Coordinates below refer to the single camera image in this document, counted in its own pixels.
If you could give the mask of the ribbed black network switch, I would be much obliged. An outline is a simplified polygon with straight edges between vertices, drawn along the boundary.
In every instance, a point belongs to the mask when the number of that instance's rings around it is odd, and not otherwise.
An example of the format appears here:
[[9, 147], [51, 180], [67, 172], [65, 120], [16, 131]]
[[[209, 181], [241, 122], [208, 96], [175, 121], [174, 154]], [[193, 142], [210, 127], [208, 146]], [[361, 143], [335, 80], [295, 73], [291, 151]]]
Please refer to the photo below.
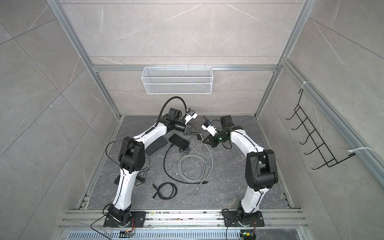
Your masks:
[[185, 140], [184, 138], [182, 138], [182, 137], [180, 137], [179, 135], [176, 135], [176, 134], [173, 134], [169, 138], [169, 142], [174, 144], [175, 146], [177, 146], [181, 150], [186, 150], [189, 147], [189, 145], [190, 145], [189, 141]]

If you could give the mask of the black power adapter with cable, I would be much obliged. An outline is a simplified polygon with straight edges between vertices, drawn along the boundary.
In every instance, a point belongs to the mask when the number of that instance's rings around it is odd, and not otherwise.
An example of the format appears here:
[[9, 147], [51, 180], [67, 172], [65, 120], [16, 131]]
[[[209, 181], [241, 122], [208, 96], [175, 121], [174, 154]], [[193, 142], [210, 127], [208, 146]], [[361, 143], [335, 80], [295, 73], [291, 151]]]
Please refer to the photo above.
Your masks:
[[[200, 141], [202, 140], [202, 135], [199, 134], [199, 135], [194, 135], [194, 136], [191, 136], [189, 139], [188, 139], [188, 142], [193, 138], [193, 137], [197, 137], [197, 140]], [[190, 147], [186, 147], [184, 149], [182, 148], [179, 148], [179, 153], [182, 155], [182, 156], [186, 156], [190, 153], [191, 151], [191, 148]]]

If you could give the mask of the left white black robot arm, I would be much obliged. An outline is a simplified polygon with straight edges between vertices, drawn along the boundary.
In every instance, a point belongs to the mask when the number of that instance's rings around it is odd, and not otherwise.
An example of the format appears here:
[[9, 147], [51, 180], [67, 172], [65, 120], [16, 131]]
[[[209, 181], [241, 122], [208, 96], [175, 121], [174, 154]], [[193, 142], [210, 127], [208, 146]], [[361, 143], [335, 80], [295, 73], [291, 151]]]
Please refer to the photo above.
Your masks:
[[[174, 99], [182, 101], [185, 114], [171, 108], [169, 113], [162, 115], [167, 104]], [[118, 156], [120, 176], [118, 177], [118, 189], [112, 205], [108, 208], [108, 216], [113, 218], [119, 226], [126, 226], [130, 223], [130, 209], [132, 205], [132, 192], [139, 171], [143, 168], [146, 161], [145, 150], [159, 138], [176, 130], [184, 134], [189, 126], [189, 122], [197, 117], [197, 113], [187, 108], [183, 98], [174, 96], [168, 99], [163, 105], [157, 121], [145, 132], [135, 136], [124, 138]]]

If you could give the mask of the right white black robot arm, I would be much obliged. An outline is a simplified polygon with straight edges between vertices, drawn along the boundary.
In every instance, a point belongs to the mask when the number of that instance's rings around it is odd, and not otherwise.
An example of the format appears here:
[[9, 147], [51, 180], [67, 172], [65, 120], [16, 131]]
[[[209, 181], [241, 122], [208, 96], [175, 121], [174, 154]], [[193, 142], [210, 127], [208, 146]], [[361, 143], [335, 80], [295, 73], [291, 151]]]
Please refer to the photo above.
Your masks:
[[260, 204], [269, 189], [279, 181], [274, 151], [259, 146], [248, 136], [242, 126], [236, 126], [233, 123], [230, 115], [220, 118], [222, 125], [220, 130], [208, 118], [204, 119], [202, 129], [209, 132], [203, 140], [205, 144], [215, 148], [219, 143], [230, 141], [246, 157], [245, 179], [248, 188], [237, 208], [237, 216], [231, 222], [238, 222], [244, 227], [251, 224], [263, 227]]

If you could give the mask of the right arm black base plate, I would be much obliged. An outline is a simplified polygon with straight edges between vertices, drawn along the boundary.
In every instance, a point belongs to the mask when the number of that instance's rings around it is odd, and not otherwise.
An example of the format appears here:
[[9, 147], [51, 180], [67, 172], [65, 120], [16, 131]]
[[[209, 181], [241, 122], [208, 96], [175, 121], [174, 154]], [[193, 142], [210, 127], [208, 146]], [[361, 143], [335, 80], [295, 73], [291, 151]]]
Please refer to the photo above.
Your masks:
[[240, 209], [237, 211], [229, 211], [224, 209], [221, 211], [224, 218], [225, 227], [264, 227], [264, 217], [261, 211], [247, 214]]

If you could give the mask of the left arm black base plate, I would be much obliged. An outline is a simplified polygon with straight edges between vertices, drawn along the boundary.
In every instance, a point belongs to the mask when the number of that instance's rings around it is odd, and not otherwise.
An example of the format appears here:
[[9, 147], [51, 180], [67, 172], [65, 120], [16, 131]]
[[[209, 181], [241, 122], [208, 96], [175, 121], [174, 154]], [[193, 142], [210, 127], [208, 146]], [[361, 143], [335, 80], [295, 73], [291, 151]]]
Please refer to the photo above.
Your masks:
[[135, 224], [136, 228], [142, 228], [146, 219], [147, 212], [133, 211], [130, 212], [128, 218], [123, 223], [115, 220], [110, 214], [107, 214], [103, 227], [110, 228], [131, 228]]

